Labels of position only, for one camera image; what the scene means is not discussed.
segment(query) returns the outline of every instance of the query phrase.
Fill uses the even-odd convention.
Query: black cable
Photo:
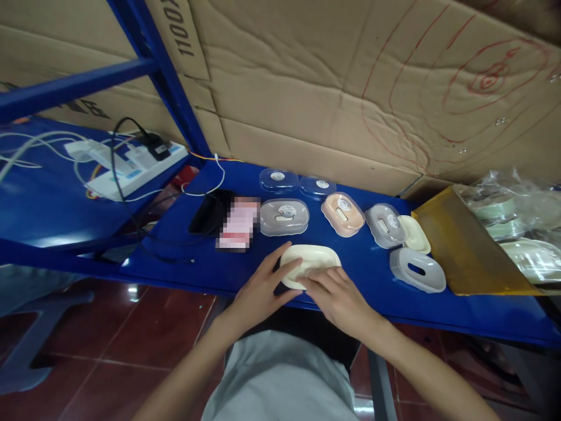
[[[117,190],[119,191],[119,196],[120,196],[121,202],[123,203],[125,209],[127,210],[127,213],[129,214],[130,219],[133,221],[133,223],[136,227],[137,244],[147,254],[149,254],[150,256],[152,256],[152,257],[154,257],[154,258],[156,258],[160,261],[163,261],[165,263],[186,263],[186,262],[189,262],[189,261],[191,261],[190,259],[176,260],[176,259],[168,259],[168,258],[165,258],[165,257],[158,256],[157,254],[153,253],[152,251],[150,251],[146,247],[144,247],[144,245],[142,244],[142,236],[147,236],[147,237],[153,239],[154,241],[164,243],[164,244],[167,244],[167,245],[170,245],[170,246],[192,246],[193,244],[196,244],[199,241],[201,241],[205,238],[208,238],[208,235],[211,234],[212,231],[214,231],[216,226],[213,226],[212,229],[207,234],[204,234],[203,236],[199,237],[195,241],[190,241],[189,243],[173,243],[171,241],[161,240],[161,239],[151,235],[148,231],[146,231],[146,229],[144,229],[143,227],[140,226],[138,220],[136,219],[136,217],[134,215],[134,212],[130,209],[129,204],[127,203],[126,198],[124,197],[123,190],[121,189],[121,185],[119,183],[119,178],[117,177],[117,170],[115,168],[115,136],[119,132],[119,129],[123,125],[123,123],[127,122],[127,121],[133,122],[138,127],[138,129],[141,131],[142,135],[145,136],[148,139],[148,133],[146,132],[146,130],[144,130],[144,128],[138,122],[136,122],[136,120],[132,119],[131,117],[121,118],[117,122],[117,124],[115,125],[115,128],[113,129],[113,133],[111,134],[111,141],[110,141],[111,172],[113,174],[113,178],[115,179],[115,184],[117,185]]]

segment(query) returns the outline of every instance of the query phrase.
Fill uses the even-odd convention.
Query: brown cardboard surface
[[[189,4],[148,0],[147,5],[179,73],[209,79]],[[106,1],[2,0],[0,24],[123,58],[136,54]]]
[[[401,199],[411,200],[417,203],[424,203],[439,194],[445,188],[454,184],[451,181],[423,175],[407,190],[401,193]]]
[[[123,57],[0,25],[0,65],[22,63],[27,68],[75,74],[125,61],[127,59]],[[216,110],[210,89],[204,82],[180,74],[178,77],[192,106]],[[148,76],[133,79],[122,86],[160,97]]]
[[[303,175],[318,175],[337,183],[390,196],[397,195],[419,174],[362,157],[340,153],[268,130],[223,119],[232,156]]]
[[[2,65],[0,66],[0,88],[7,91],[63,76],[65,74],[46,69],[39,70],[36,67],[29,68],[25,65],[20,67]],[[212,144],[217,153],[222,156],[231,157],[218,116],[203,109],[194,108],[193,111],[209,144]],[[46,110],[41,115],[101,130],[113,130],[117,121],[127,115],[141,122],[145,129],[185,144],[181,132],[159,97],[124,86],[96,92],[60,107]],[[136,129],[130,122],[123,125],[124,131]]]
[[[191,7],[221,117],[453,182],[561,180],[550,44],[445,0]]]

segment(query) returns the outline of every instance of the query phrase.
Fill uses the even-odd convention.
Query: gray plastic lid
[[[269,192],[288,192],[298,188],[298,175],[287,170],[266,168],[259,175],[261,188]]]
[[[304,196],[323,200],[337,191],[337,184],[324,178],[304,176],[300,179],[300,192]]]
[[[392,249],[403,244],[407,235],[398,220],[399,213],[387,203],[379,203],[365,212],[366,223],[376,244],[383,249]]]
[[[302,234],[310,213],[298,199],[271,199],[261,205],[261,233],[268,237]]]

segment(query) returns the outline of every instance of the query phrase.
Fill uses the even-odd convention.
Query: plastic bag
[[[529,282],[561,288],[559,187],[522,178],[514,170],[490,171],[456,191]]]

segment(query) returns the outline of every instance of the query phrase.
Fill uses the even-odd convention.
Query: label sticker
[[[387,222],[388,222],[388,224],[390,224],[394,228],[399,228],[399,221],[397,220],[395,215],[388,215],[387,216]]]
[[[282,205],[279,208],[279,213],[285,218],[292,218],[296,214],[296,209],[290,205]]]
[[[337,205],[341,208],[342,211],[350,211],[351,210],[351,204],[349,203],[349,201],[340,198],[337,201]]]
[[[319,188],[328,188],[329,187],[329,183],[325,180],[317,180],[316,184]]]
[[[275,181],[282,181],[285,179],[285,175],[282,172],[273,172],[271,178]]]

